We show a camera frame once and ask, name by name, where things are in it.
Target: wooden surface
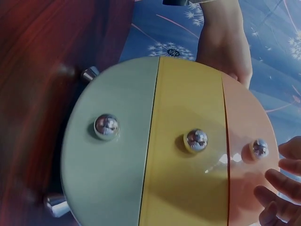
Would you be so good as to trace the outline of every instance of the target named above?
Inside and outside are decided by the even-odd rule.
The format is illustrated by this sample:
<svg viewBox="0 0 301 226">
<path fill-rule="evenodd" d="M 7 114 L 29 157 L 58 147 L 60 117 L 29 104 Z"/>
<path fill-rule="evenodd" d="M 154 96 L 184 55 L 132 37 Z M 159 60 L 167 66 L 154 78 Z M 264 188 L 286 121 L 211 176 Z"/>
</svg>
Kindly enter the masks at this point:
<svg viewBox="0 0 301 226">
<path fill-rule="evenodd" d="M 77 225 L 71 214 L 51 218 L 41 198 L 61 189 L 63 119 L 83 89 L 79 73 L 118 62 L 133 6 L 131 0 L 1 1 L 0 226 Z"/>
</svg>

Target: metal sphere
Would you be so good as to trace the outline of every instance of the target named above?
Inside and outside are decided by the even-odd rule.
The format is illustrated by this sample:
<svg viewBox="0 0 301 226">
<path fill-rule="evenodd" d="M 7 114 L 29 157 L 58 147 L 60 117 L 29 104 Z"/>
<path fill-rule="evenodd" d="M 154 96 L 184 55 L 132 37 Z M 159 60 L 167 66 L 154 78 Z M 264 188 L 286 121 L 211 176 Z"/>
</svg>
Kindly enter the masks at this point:
<svg viewBox="0 0 301 226">
<path fill-rule="evenodd" d="M 208 137 L 201 129 L 193 129 L 184 135 L 184 143 L 189 152 L 199 153 L 207 147 Z"/>
<path fill-rule="evenodd" d="M 250 151 L 255 160 L 262 159 L 269 155 L 268 144 L 263 139 L 257 139 L 251 142 Z"/>
<path fill-rule="evenodd" d="M 118 136 L 119 130 L 119 122 L 112 114 L 102 114 L 94 122 L 95 134 L 101 140 L 113 140 Z"/>
</svg>

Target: toy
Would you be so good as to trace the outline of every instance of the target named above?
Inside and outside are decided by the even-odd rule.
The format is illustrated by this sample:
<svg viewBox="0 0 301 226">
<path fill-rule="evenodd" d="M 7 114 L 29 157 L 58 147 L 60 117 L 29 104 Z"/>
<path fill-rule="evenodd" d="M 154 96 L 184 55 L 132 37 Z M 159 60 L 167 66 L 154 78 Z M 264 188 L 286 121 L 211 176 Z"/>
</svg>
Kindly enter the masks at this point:
<svg viewBox="0 0 301 226">
<path fill-rule="evenodd" d="M 115 139 L 96 135 L 102 114 L 115 115 Z M 254 161 L 249 144 L 258 138 L 269 154 Z M 84 90 L 61 171 L 83 226 L 249 226 L 262 210 L 253 189 L 272 190 L 263 174 L 278 158 L 264 109 L 237 81 L 195 62 L 143 57 Z"/>
</svg>

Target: chrome knob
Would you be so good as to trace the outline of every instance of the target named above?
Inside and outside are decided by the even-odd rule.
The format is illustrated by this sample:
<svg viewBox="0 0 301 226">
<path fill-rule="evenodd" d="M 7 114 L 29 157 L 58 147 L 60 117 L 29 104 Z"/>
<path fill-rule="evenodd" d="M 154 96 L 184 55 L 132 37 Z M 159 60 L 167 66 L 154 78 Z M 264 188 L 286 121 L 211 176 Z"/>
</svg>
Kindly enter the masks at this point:
<svg viewBox="0 0 301 226">
<path fill-rule="evenodd" d="M 96 67 L 92 66 L 89 67 L 88 69 L 84 70 L 83 73 L 81 74 L 81 77 L 83 80 L 87 82 L 91 82 L 96 76 L 99 75 L 99 71 Z"/>
<path fill-rule="evenodd" d="M 184 144 L 187 151 L 199 153 L 203 151 L 208 144 L 207 134 L 201 129 L 193 129 L 184 135 Z"/>
<path fill-rule="evenodd" d="M 44 206 L 54 218 L 60 218 L 70 211 L 63 194 L 51 194 L 44 198 Z"/>
<path fill-rule="evenodd" d="M 263 139 L 254 140 L 249 147 L 254 160 L 262 159 L 269 155 L 268 144 Z"/>
<path fill-rule="evenodd" d="M 119 135 L 119 122 L 112 114 L 102 114 L 94 122 L 95 134 L 101 140 L 112 140 Z"/>
</svg>

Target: dandelion print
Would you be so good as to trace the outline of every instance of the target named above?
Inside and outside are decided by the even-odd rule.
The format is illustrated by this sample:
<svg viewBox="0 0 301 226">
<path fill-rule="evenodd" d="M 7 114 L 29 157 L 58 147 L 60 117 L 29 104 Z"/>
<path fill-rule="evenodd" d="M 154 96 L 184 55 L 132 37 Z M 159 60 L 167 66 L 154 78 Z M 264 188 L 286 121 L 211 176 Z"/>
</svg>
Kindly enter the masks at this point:
<svg viewBox="0 0 301 226">
<path fill-rule="evenodd" d="M 192 19 L 192 23 L 196 26 L 204 24 L 204 14 L 199 3 L 189 3 L 190 11 L 185 12 L 188 19 Z"/>
<path fill-rule="evenodd" d="M 252 29 L 252 36 L 255 36 L 255 37 L 258 37 L 258 35 L 259 35 L 259 32 L 256 32 L 255 30 L 254 30 L 254 28 L 252 28 L 251 27 L 251 29 Z"/>
<path fill-rule="evenodd" d="M 288 43 L 291 46 L 291 54 L 293 58 L 301 60 L 301 30 L 297 30 L 296 38 L 290 38 Z"/>
<path fill-rule="evenodd" d="M 149 54 L 151 57 L 166 56 L 187 60 L 195 59 L 193 54 L 188 49 L 182 46 L 177 46 L 172 42 L 168 42 L 166 44 L 157 42 L 155 45 L 149 46 L 148 50 L 151 51 Z"/>
</svg>

